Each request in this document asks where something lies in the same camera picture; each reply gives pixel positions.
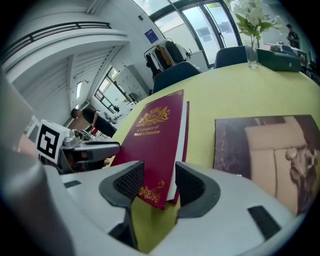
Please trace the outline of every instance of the door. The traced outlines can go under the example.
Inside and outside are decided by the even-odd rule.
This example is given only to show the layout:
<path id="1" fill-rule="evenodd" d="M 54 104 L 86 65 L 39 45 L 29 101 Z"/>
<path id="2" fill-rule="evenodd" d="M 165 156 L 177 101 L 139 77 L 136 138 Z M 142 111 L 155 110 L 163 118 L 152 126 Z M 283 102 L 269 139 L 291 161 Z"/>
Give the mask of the door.
<path id="1" fill-rule="evenodd" d="M 217 52 L 221 47 L 210 22 L 199 6 L 185 9 L 182 13 L 197 34 L 207 57 L 209 67 L 213 67 L 216 61 Z"/>
<path id="2" fill-rule="evenodd" d="M 220 3 L 205 4 L 205 9 L 209 12 L 215 26 L 221 36 L 224 47 L 237 47 L 238 41 L 232 24 Z"/>

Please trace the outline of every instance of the railing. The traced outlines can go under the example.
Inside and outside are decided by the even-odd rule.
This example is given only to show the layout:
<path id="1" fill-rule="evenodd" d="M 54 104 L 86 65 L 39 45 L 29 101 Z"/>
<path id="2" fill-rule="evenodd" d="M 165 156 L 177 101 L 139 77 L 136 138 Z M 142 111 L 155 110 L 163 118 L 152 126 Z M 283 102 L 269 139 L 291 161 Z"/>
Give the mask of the railing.
<path id="1" fill-rule="evenodd" d="M 3 51 L 2 61 L 3 63 L 6 62 L 12 55 L 20 51 L 23 47 L 26 47 L 27 45 L 39 39 L 65 31 L 80 29 L 111 29 L 111 27 L 109 23 L 99 21 L 68 22 L 47 26 L 42 29 L 36 30 L 30 34 L 27 34 L 24 37 L 12 43 L 7 49 Z"/>

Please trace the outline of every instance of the vase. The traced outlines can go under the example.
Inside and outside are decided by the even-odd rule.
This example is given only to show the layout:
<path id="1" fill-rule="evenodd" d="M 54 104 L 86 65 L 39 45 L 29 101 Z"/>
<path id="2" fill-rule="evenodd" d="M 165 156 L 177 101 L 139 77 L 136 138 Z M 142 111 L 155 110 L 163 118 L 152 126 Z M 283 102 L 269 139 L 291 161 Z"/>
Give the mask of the vase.
<path id="1" fill-rule="evenodd" d="M 258 54 L 257 54 L 257 38 L 251 37 L 251 45 L 245 47 L 246 57 L 248 59 L 249 68 L 253 70 L 258 69 Z"/>

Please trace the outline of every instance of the book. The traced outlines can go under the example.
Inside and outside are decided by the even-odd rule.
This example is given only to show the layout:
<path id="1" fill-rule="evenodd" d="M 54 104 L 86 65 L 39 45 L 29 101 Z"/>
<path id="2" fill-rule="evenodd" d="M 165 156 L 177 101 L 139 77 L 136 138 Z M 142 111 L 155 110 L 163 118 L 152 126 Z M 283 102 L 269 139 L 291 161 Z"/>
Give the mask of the book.
<path id="1" fill-rule="evenodd" d="M 185 160 L 187 110 L 183 90 L 147 103 L 111 164 L 144 161 L 144 183 L 137 196 L 162 210 L 167 201 L 178 201 L 175 163 Z"/>
<path id="2" fill-rule="evenodd" d="M 295 215 L 306 213 L 318 193 L 319 157 L 311 115 L 215 120 L 213 168 L 250 179 Z"/>

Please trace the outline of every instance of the round table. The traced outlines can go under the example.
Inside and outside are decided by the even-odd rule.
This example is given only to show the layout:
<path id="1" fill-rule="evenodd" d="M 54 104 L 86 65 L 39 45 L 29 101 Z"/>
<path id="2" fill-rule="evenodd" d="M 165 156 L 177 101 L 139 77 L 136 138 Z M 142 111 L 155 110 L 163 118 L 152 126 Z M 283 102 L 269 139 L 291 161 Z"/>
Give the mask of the round table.
<path id="1" fill-rule="evenodd" d="M 145 98 L 112 139 L 121 144 L 146 103 L 181 89 L 190 102 L 186 162 L 191 164 L 212 168 L 215 119 L 310 114 L 320 128 L 320 87 L 315 82 L 301 72 L 275 72 L 262 65 L 252 70 L 242 63 L 209 70 Z M 167 203 L 158 210 L 135 198 L 132 221 L 141 252 L 149 253 L 170 232 L 178 209 L 179 204 Z"/>

